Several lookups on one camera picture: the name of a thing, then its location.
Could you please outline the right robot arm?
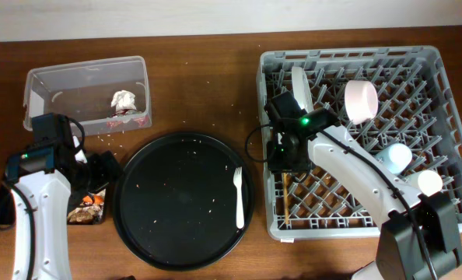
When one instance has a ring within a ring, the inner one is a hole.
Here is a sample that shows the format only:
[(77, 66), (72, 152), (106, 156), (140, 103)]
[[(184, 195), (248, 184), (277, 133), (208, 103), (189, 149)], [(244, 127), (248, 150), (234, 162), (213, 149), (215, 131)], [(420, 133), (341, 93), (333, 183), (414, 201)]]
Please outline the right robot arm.
[(456, 213), (445, 194), (425, 194), (393, 175), (328, 110), (268, 108), (266, 114), (274, 133), (267, 144), (269, 170), (322, 168), (379, 227), (376, 258), (353, 279), (438, 279), (462, 265)]

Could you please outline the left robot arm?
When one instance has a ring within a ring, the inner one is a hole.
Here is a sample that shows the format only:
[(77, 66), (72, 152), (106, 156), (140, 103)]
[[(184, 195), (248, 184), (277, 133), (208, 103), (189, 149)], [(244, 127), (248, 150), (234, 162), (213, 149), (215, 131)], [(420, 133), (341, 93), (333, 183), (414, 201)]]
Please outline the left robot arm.
[(11, 156), (2, 184), (16, 213), (12, 278), (70, 279), (68, 213), (122, 173), (110, 151), (76, 159), (74, 149), (51, 146)]

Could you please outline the red snack wrapper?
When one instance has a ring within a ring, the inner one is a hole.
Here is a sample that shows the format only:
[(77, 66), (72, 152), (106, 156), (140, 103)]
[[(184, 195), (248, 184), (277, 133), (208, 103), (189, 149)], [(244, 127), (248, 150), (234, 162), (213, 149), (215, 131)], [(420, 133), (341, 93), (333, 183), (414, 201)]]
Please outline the red snack wrapper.
[(139, 110), (119, 110), (115, 114), (110, 116), (110, 121), (107, 122), (107, 127), (115, 128), (121, 124), (127, 124), (130, 121), (134, 121), (141, 128), (148, 124), (149, 116), (146, 116)]

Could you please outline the cream plastic cup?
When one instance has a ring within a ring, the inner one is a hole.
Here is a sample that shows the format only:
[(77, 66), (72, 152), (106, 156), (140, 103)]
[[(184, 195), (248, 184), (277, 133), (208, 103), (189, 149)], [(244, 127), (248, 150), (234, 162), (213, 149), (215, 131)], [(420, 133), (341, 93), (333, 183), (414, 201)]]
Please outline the cream plastic cup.
[(441, 176), (433, 170), (422, 170), (410, 174), (405, 180), (414, 188), (419, 189), (426, 196), (431, 196), (442, 190), (443, 180)]

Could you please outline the grey plate with food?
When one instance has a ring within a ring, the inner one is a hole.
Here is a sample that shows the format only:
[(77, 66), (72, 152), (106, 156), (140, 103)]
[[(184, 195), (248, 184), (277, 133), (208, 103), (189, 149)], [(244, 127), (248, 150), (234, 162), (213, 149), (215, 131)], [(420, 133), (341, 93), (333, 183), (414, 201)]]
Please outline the grey plate with food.
[(309, 81), (303, 68), (292, 67), (292, 91), (299, 107), (307, 113), (313, 111)]

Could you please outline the wooden chopstick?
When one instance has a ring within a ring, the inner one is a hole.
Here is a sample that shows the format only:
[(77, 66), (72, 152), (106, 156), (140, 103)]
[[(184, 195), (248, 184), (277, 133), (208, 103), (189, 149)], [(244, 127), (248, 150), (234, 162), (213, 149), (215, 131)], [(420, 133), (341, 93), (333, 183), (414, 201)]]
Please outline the wooden chopstick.
[(285, 224), (289, 225), (289, 175), (287, 173), (282, 174), (282, 186)]

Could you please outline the white tissue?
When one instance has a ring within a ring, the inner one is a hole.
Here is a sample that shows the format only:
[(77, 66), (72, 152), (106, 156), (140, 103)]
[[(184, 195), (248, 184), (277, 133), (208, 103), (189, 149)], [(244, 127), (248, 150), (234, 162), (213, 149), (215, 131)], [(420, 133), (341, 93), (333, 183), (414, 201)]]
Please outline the white tissue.
[(110, 105), (119, 110), (137, 110), (135, 106), (135, 94), (127, 90), (117, 91), (111, 100)]

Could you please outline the orange carrot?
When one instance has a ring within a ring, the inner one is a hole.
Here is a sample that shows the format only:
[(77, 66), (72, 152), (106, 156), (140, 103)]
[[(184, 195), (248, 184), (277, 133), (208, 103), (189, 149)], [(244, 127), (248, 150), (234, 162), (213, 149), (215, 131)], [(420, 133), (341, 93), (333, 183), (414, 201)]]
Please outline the orange carrot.
[(89, 194), (82, 199), (84, 205), (101, 205), (104, 203), (104, 199), (95, 194)]

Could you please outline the light blue plastic cup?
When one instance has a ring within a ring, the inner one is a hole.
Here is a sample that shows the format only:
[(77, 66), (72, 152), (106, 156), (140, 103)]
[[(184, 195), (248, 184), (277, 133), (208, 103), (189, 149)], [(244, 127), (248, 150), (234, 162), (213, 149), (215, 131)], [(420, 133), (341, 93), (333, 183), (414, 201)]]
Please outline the light blue plastic cup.
[(404, 144), (394, 143), (375, 155), (392, 174), (399, 174), (412, 160), (411, 150)]

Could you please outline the white plastic fork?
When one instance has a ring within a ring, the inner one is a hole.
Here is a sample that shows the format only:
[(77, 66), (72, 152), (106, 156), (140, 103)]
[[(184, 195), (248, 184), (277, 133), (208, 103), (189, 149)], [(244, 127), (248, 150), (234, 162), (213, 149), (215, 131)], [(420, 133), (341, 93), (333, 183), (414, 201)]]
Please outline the white plastic fork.
[(244, 213), (243, 213), (243, 196), (242, 196), (242, 183), (243, 183), (243, 167), (237, 167), (233, 174), (233, 184), (236, 188), (236, 227), (242, 229), (244, 227)]

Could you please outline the pink shallow bowl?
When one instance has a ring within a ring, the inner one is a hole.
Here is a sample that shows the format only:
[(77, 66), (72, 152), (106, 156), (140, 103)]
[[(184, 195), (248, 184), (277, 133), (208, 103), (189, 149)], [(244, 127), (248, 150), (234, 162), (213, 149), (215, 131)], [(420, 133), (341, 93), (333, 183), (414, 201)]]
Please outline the pink shallow bowl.
[(353, 124), (372, 120), (378, 112), (378, 96), (371, 82), (351, 80), (345, 86), (345, 110)]

